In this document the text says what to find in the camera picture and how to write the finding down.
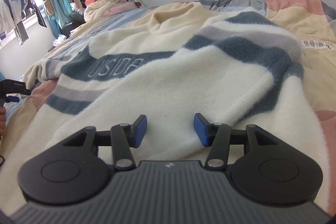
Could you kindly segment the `pink and cream pillow pile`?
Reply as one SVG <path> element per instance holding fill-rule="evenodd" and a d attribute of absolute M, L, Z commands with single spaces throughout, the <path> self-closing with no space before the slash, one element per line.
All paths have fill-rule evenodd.
<path fill-rule="evenodd" d="M 134 2 L 120 2 L 119 0 L 97 0 L 89 4 L 84 10 L 85 22 L 108 17 L 120 12 L 137 9 Z"/>

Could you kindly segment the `patchwork pastel bed quilt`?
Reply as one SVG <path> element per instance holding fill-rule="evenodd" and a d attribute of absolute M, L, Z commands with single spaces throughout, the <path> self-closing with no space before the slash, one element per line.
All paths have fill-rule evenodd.
<path fill-rule="evenodd" d="M 212 12 L 241 12 L 249 9 L 293 34 L 302 49 L 303 91 L 316 114 L 325 136 L 330 172 L 329 206 L 335 213 L 335 10 L 321 0 L 206 1 L 200 0 Z M 80 26 L 75 33 L 46 57 L 62 57 L 79 53 L 100 33 L 128 26 L 155 9 L 132 9 L 98 18 Z M 7 113 L 6 136 L 1 154 L 9 155 L 22 137 L 37 111 L 53 92 L 57 80 L 39 81 L 29 88 L 33 92 L 16 111 Z"/>

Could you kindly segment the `white fleece striped sweater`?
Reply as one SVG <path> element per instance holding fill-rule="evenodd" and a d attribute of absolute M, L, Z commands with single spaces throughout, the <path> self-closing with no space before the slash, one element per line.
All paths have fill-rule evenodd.
<path fill-rule="evenodd" d="M 86 126 L 108 130 L 144 114 L 136 160 L 204 160 L 196 113 L 235 128 L 256 124 L 314 159 L 323 171 L 315 201 L 327 209 L 326 140 L 303 91 L 301 54 L 293 34 L 258 12 L 172 3 L 98 34 L 77 54 L 39 60 L 26 85 L 57 84 L 6 156 L 1 210 L 25 202 L 17 182 L 25 161 Z"/>

